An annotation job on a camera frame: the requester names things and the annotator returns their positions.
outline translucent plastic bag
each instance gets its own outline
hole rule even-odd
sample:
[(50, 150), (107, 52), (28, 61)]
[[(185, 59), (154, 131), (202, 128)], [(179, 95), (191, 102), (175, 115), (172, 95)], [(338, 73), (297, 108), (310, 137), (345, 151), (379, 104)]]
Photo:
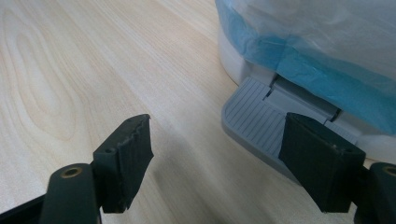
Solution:
[(396, 134), (396, 2), (216, 0), (247, 61)]

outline light wood tabletop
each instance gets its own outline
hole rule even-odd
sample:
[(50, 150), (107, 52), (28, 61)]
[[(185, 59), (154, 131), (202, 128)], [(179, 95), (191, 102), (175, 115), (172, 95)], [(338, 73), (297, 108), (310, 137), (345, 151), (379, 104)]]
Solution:
[(155, 157), (130, 210), (104, 223), (352, 223), (353, 205), (322, 214), (222, 130), (237, 86), (213, 0), (0, 0), (0, 18), (0, 213), (147, 113)]

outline screw hole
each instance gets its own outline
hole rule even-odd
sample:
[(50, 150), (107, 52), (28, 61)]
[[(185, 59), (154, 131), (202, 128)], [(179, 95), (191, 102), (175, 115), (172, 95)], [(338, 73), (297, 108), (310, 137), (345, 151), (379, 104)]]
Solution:
[(69, 168), (67, 170), (65, 170), (62, 174), (61, 177), (62, 178), (71, 178), (74, 177), (76, 175), (79, 175), (82, 172), (82, 169), (79, 167), (72, 167)]

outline wooden table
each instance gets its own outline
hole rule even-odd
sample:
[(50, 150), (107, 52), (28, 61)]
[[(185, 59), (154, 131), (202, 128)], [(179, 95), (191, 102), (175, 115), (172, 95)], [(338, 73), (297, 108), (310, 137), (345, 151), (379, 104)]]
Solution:
[(1, 0), (0, 16), (0, 212), (148, 113), (155, 158), (131, 209), (104, 223), (352, 223), (355, 208), (320, 213), (222, 130), (237, 86), (214, 1)]

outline clamp jaw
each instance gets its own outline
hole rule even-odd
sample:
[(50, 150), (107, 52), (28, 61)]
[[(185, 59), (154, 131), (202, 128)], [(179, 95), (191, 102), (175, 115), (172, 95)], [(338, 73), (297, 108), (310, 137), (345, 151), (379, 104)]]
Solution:
[(346, 213), (354, 222), (396, 223), (396, 165), (363, 166), (366, 154), (318, 121), (289, 113), (279, 158), (322, 212)]
[(93, 152), (91, 164), (59, 169), (45, 195), (0, 215), (0, 223), (102, 223), (100, 207), (123, 213), (131, 206), (152, 158), (149, 115), (127, 119)]

